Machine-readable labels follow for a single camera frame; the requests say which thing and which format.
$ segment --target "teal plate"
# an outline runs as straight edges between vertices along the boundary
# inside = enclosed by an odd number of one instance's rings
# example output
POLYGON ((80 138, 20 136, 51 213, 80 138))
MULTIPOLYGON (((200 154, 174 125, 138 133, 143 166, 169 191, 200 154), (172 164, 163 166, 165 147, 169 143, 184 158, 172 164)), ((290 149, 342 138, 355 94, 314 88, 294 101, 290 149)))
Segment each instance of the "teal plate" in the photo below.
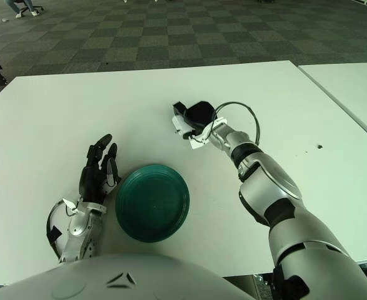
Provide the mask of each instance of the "teal plate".
POLYGON ((116 197, 115 213, 129 236, 151 243, 170 237, 181 227, 189 203, 189 189, 179 173, 153 164, 126 178, 116 197))

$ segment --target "white table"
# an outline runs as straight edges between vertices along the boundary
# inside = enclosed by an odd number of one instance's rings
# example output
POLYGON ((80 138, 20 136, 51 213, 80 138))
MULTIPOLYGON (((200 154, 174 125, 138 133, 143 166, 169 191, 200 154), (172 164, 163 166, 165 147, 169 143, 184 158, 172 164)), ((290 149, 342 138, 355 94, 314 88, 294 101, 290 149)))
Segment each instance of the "white table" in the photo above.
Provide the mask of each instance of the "white table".
POLYGON ((367 132, 367 63, 299 68, 367 132))
MULTIPOLYGON (((271 271, 268 228, 242 207, 233 163, 211 145, 191 150, 174 133, 172 105, 201 100, 251 105, 261 148, 352 257, 367 261, 367 134, 290 62, 32 76, 17 77, 0 94, 0 284, 57 266, 45 236, 48 212, 77 189, 88 146, 106 133, 119 145, 121 175, 145 164, 170 166, 185 179, 191 204, 176 234, 145 244, 119 228, 113 195, 102 254, 161 253, 220 276, 271 271)), ((220 115, 254 136, 245 109, 220 115)), ((65 230, 64 210, 58 213, 65 230)))

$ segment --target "cable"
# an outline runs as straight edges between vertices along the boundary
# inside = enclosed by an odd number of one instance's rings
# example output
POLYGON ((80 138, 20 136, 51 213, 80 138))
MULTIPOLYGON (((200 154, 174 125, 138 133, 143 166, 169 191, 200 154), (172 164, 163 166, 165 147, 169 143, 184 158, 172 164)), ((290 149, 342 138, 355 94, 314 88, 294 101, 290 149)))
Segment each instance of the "cable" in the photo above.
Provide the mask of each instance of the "cable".
MULTIPOLYGON (((241 106, 244 106, 249 112, 250 114, 253 116, 254 118, 254 121, 256 123, 256 140, 255 140, 255 143, 256 145, 258 146, 259 145, 259 136, 260 136, 260 128, 259 128, 259 122, 258 122, 258 119, 257 119, 257 116, 256 114, 254 113, 254 111, 251 109, 251 107, 245 105, 244 103, 241 103, 241 102, 236 102, 236 101, 230 101, 230 102, 225 102, 225 103, 222 103, 221 105, 219 105, 215 110, 214 110, 214 113, 213 113, 213 122, 211 123, 211 129, 209 130, 209 133, 207 135, 207 137, 204 139, 204 140, 207 140, 211 133, 213 132, 213 128, 214 128, 214 122, 216 120, 216 116, 217 116, 217 113, 219 113, 219 111, 224 108, 225 106, 228 106, 230 104, 237 104, 237 105, 241 105, 241 106)), ((201 141, 198 141, 197 139, 195 139, 194 137, 191 136, 192 139, 194 139, 196 142, 199 142, 199 143, 202 143, 201 141)))
POLYGON ((67 205, 65 205, 65 213, 66 213, 66 215, 67 215, 68 217, 74 216, 74 215, 76 214, 76 213, 69 214, 69 213, 68 213, 68 207, 67 207, 67 205))
MULTIPOLYGON (((62 203, 64 203, 63 200, 58 201, 53 206, 53 208, 50 210, 50 213, 48 214, 47 223, 46 223, 47 237, 49 237, 50 232, 51 232, 51 228, 50 228, 50 220, 51 220, 51 217, 53 216, 54 211, 58 208, 58 206, 62 205, 62 203)), ((57 255, 57 258, 59 259, 61 257, 61 255, 58 253, 58 250, 57 250, 57 246, 56 246, 55 241, 54 242, 51 242, 49 240, 49 243, 50 243, 50 246, 52 247, 52 249, 54 250, 54 253, 57 255)))
MULTIPOLYGON (((51 222, 51 217, 53 216, 54 214, 54 211, 57 210, 58 206, 62 205, 62 203, 64 203, 63 200, 60 200, 58 201, 54 206, 53 208, 50 210, 50 213, 48 214, 48 217, 47 217, 47 223, 46 223, 46 232, 47 232, 47 238, 49 239, 49 243, 50 243, 50 246, 52 247, 52 249, 54 250, 54 253, 57 255, 58 259, 61 257, 61 255, 58 253, 58 250, 57 250, 57 246, 56 246, 56 242, 55 240, 54 241, 51 241, 51 237, 50 234, 51 234, 51 227, 50 227, 50 222, 51 222)), ((67 205, 65 205, 65 213, 68 217, 71 217, 75 214, 69 214, 68 213, 68 207, 67 205)))

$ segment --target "jeans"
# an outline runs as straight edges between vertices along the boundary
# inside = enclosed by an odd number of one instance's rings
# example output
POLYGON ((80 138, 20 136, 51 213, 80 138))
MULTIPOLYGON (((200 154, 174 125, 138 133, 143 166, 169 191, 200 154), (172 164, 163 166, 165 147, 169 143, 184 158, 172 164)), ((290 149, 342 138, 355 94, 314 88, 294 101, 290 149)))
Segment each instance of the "jeans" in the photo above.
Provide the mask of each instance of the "jeans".
MULTIPOLYGON (((4 0, 4 2, 8 4, 9 7, 12 8, 14 12, 19 14, 19 8, 16 6, 13 0, 4 0)), ((31 0, 23 0, 23 2, 25 2, 26 6, 29 8, 30 11, 34 11, 31 0)))

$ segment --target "chair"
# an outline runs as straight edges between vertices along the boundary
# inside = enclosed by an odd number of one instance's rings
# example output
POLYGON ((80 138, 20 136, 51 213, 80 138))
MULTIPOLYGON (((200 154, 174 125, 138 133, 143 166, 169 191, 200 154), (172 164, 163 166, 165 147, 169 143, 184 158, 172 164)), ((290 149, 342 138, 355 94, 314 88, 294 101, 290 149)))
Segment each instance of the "chair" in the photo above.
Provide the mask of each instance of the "chair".
MULTIPOLYGON (((23 14, 25 11, 29 10, 29 8, 26 6, 25 2, 23 0, 14 0, 14 3, 18 4, 18 3, 23 3, 24 7, 22 7, 22 9, 20 9, 20 13, 23 14)), ((40 10, 44 10, 44 8, 42 6, 33 6, 33 8, 38 8, 40 10)))

